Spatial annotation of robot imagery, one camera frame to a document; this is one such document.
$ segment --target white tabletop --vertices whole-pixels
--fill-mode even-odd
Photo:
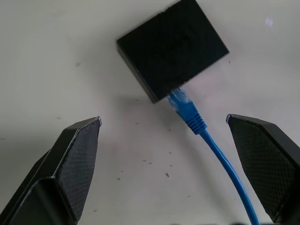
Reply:
[[[260,221],[269,222],[225,118],[274,122],[300,144],[300,1],[198,2],[230,54],[183,88]],[[172,3],[0,1],[0,210],[65,127],[99,115],[95,173],[80,225],[249,224],[205,142],[165,99],[150,102],[116,50],[117,38]]]

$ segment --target white table surface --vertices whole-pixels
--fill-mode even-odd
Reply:
[[[183,88],[260,221],[269,222],[225,118],[274,122],[300,145],[300,1],[198,2],[230,54]],[[99,115],[95,173],[80,225],[249,224],[208,146],[166,100],[150,102],[116,50],[118,37],[172,3],[0,1],[0,211],[65,127]]]

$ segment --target blue ethernet cable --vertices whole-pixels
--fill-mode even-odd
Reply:
[[[213,141],[210,134],[207,132],[206,124],[201,118],[198,110],[194,103],[186,96],[184,91],[176,89],[167,97],[170,104],[176,110],[177,114],[185,121],[185,123],[192,129],[195,135],[200,135],[205,142],[209,145],[211,150],[215,153],[218,160],[226,170],[230,179],[232,180],[236,190],[238,191],[240,198],[244,204],[248,217],[252,225],[259,225],[257,215],[253,209],[251,201],[244,189],[237,173],[229,163],[226,156],[223,154],[221,149]]]

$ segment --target cable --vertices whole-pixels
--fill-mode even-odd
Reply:
[[[194,103],[186,96],[184,91],[182,91],[181,89],[172,91],[172,93],[168,96],[168,100],[177,114],[185,121],[185,123],[192,129],[192,131],[196,135],[200,135],[209,145],[211,150],[214,152],[214,154],[226,170],[236,190],[238,191],[251,224],[259,225],[257,215],[237,173],[235,172],[234,168],[231,166],[221,149],[216,145],[210,134],[207,132],[207,126],[200,116],[198,110],[196,109]]]

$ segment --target textured black surface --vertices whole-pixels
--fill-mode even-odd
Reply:
[[[274,124],[257,121],[268,130],[280,130]],[[234,117],[228,124],[243,170],[264,209],[274,222],[287,220],[286,213],[282,215],[284,208],[292,214],[299,205],[297,163],[260,124]]]
[[[99,127],[97,120],[79,131],[58,173],[58,182],[77,221],[94,173]]]
[[[195,0],[181,0],[117,43],[153,101],[229,53]]]

